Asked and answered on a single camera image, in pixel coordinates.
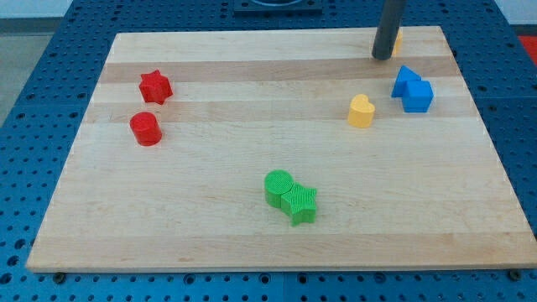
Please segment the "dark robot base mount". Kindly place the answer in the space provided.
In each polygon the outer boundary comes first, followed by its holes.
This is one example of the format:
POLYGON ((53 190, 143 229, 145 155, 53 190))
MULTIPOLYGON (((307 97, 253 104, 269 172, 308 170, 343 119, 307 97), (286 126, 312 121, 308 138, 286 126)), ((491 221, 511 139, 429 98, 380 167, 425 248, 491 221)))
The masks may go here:
POLYGON ((237 16, 280 13, 320 13, 322 0, 234 0, 233 14, 237 16))

